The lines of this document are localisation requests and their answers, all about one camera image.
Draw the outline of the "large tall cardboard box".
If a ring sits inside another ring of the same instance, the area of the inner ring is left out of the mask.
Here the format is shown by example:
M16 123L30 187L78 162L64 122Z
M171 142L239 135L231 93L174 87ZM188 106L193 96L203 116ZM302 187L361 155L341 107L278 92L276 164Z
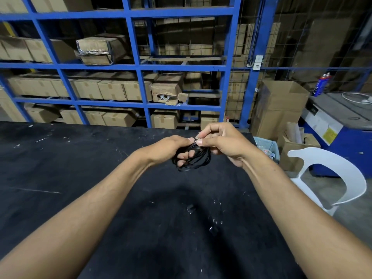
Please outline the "large tall cardboard box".
M309 96L309 91L294 81L263 80L251 117L250 133L277 141L287 122L299 121Z

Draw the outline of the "white plastic chair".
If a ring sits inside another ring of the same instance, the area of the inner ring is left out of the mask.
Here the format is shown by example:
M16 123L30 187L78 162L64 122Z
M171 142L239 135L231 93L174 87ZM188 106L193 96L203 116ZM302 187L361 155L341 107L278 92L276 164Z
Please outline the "white plastic chair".
M321 148L308 147L301 150L290 150L287 156L300 158L304 161L304 166L301 168L300 172L295 178L291 178L291 180L304 194L330 216L334 215L339 205L353 201L366 192L366 179L361 171L350 161L333 152ZM331 169L346 185L346 193L337 202L332 204L331 209L326 209L309 186L301 180L305 171L314 164L320 164Z

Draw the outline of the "light blue plastic bin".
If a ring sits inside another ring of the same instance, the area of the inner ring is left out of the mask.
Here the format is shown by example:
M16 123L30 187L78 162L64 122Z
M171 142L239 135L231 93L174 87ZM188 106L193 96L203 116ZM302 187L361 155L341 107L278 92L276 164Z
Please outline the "light blue plastic bin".
M276 164L280 162L280 153L277 142L254 136L257 147L262 150Z

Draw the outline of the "person's right forearm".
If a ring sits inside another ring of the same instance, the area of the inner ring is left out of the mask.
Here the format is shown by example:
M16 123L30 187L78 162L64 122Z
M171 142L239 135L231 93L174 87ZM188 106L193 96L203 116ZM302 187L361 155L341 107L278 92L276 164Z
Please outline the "person's right forearm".
M305 195L261 150L242 162L308 279L372 279L372 250Z

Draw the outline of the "row of brown cardboard boxes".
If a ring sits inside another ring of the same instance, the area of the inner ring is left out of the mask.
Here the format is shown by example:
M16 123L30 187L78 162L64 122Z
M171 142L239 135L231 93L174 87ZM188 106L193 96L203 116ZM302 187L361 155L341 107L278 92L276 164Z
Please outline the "row of brown cardboard boxes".
M137 75L129 71L77 72L68 77L77 98L114 101L142 101ZM7 79L15 95L67 97L67 87L58 75L23 74Z

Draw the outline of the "torn cardboard box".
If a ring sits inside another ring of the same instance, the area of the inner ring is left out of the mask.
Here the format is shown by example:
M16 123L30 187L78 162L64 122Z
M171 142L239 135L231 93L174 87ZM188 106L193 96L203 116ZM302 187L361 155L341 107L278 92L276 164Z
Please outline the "torn cardboard box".
M154 102L168 106L185 103L189 98L178 83L154 83L151 85L151 93Z

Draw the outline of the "blue metal storage rack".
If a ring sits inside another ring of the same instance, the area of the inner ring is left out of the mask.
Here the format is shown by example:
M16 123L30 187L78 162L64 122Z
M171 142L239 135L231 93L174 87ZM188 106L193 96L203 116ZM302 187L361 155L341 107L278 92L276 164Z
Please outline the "blue metal storage rack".
M259 71L278 0L0 0L0 36L41 39L52 63L11 60L0 41L0 99L10 99L25 121L24 103L134 108L147 127L160 111L212 113L247 127ZM76 41L102 33L127 37L131 52L113 65L85 65ZM76 59L60 62L51 39L71 46ZM77 72L129 71L137 75L142 101L77 98L69 76ZM58 75L70 98L15 95L7 79L23 74ZM178 83L189 98L168 106L153 101L151 85Z

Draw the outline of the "long flat cardboard box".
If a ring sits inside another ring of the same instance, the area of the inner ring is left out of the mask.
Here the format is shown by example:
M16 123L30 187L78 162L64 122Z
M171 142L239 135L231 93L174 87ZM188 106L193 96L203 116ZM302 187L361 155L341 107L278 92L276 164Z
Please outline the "long flat cardboard box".
M76 54L74 49L62 40L51 39L51 44L60 62L75 60ZM25 43L33 57L34 62L52 63L52 59L41 39L26 38Z
M27 46L27 39L25 37L0 36L0 41L11 60L33 62L34 58Z

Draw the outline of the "person's left hand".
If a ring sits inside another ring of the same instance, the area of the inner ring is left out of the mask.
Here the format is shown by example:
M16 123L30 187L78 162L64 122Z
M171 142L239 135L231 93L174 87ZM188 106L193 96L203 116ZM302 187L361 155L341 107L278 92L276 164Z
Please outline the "person's left hand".
M192 144L177 144L174 141L173 135L161 139L160 141L143 147L139 150L141 157L145 160L145 164L149 167L161 164L176 155L180 148L188 147Z

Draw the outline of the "person's right hand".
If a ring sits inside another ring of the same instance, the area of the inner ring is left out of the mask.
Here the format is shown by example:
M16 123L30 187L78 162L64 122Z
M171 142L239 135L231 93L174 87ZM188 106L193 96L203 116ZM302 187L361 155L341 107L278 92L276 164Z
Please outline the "person's right hand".
M208 124L196 136L202 138L222 138L219 148L209 148L215 155L224 154L237 167L244 168L248 163L249 155L257 150L244 135L229 122Z

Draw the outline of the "person's left forearm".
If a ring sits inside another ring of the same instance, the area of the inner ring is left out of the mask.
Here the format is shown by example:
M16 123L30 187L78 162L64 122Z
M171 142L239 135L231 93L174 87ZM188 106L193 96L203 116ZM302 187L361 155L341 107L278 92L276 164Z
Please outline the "person's left forearm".
M76 279L142 173L149 146L25 238L0 261L0 279Z

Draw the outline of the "small open cardboard box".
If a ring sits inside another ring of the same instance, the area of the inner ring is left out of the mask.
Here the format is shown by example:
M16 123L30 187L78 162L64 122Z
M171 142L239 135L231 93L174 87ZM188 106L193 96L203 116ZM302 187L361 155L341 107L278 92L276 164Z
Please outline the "small open cardboard box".
M304 165L304 161L300 158L289 157L288 152L291 150L301 150L308 147L320 148L319 142L316 140L313 134L304 134L304 143L296 143L289 140L286 133L283 132L281 136L278 137L277 145L280 153L279 166L290 172L298 173Z

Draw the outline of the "low row of cardboard cartons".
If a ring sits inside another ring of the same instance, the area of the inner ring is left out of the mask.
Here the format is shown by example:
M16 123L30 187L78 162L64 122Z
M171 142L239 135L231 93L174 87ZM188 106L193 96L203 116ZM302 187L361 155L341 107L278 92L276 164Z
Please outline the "low row of cardboard cartons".
M12 121L25 122L25 118L10 99L0 99L0 106ZM83 122L74 106L55 104L24 103L24 108L34 122L55 121L82 125ZM81 106L90 125L131 127L139 112L134 108Z

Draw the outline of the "blue grey strapping machine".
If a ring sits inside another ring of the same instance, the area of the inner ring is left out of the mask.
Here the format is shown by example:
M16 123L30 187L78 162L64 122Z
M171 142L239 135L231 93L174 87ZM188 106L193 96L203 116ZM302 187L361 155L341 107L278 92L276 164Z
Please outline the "blue grey strapping machine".
M346 100L342 93L310 97L299 119L321 148L354 164L372 178L372 104Z

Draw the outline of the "plastic wrapped cardboard box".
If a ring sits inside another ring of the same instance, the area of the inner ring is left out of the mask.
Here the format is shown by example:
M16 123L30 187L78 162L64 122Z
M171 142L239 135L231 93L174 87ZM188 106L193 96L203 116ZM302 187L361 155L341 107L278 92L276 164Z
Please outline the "plastic wrapped cardboard box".
M102 33L76 41L79 57L85 65L113 65L131 52L127 37Z

